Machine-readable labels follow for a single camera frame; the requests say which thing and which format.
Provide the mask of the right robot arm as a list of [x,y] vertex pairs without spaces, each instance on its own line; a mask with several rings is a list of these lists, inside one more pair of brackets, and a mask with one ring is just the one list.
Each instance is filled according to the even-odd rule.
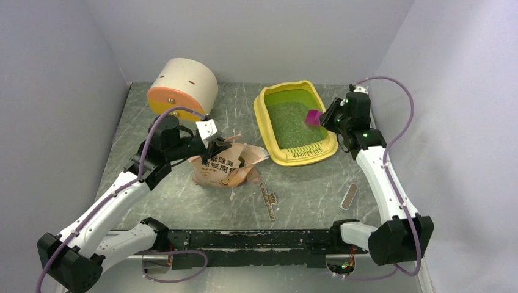
[[342,136],[343,144],[365,174],[376,200],[379,227],[358,220],[334,223],[330,246],[338,253],[352,245],[369,252],[377,265],[420,263],[434,230],[429,216],[420,215],[403,191],[388,158],[388,146],[371,125],[368,94],[349,92],[335,98],[320,116],[320,125]]

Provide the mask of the yellow green litter box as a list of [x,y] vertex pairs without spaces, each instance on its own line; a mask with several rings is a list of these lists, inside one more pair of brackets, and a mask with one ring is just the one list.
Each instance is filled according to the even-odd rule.
[[313,164],[334,155],[337,137],[305,119],[310,110],[324,110],[314,85],[307,81],[264,87],[254,100],[261,137],[271,159],[294,167]]

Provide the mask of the white orange cylindrical bin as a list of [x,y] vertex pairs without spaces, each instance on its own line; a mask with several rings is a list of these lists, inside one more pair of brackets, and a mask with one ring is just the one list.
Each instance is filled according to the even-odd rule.
[[156,114],[181,106],[208,115],[218,88],[216,76],[207,66],[191,59],[173,58],[149,88],[147,101]]

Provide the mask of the torn bag top strip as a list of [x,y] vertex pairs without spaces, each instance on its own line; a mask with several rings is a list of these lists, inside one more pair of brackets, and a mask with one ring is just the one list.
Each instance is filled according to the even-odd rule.
[[260,182],[259,186],[260,186],[261,195],[263,197],[263,200],[264,200],[267,212],[268,212],[269,219],[271,222],[273,222],[276,220],[273,206],[277,205],[277,203],[278,203],[277,197],[274,192],[268,192],[264,182]]

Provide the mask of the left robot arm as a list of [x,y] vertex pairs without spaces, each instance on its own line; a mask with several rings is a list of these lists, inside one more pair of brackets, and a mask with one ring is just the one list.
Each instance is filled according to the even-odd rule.
[[139,252],[172,252],[169,230],[148,217],[133,229],[109,237],[120,217],[150,193],[172,170],[192,157],[208,162],[230,148],[215,122],[203,117],[195,131],[174,116],[157,117],[137,153],[112,186],[82,216],[59,234],[44,234],[37,242],[42,272],[37,286],[51,276],[70,292],[86,292],[108,268]]

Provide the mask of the magenta plastic scoop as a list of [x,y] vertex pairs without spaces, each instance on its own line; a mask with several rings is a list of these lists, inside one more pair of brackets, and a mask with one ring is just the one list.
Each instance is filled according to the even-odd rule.
[[307,115],[305,118],[305,123],[309,126],[320,127],[321,126],[320,118],[321,118],[322,114],[323,114],[323,112],[321,112],[320,110],[316,110],[316,109],[309,110],[307,112]]

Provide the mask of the pink cat litter bag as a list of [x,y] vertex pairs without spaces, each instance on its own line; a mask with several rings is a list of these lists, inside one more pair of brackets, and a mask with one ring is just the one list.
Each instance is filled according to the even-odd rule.
[[256,145],[240,143],[241,134],[225,141],[230,148],[203,163],[200,156],[188,161],[194,168],[192,180],[201,186],[238,187],[246,182],[259,181],[260,172],[255,166],[269,159],[268,152]]

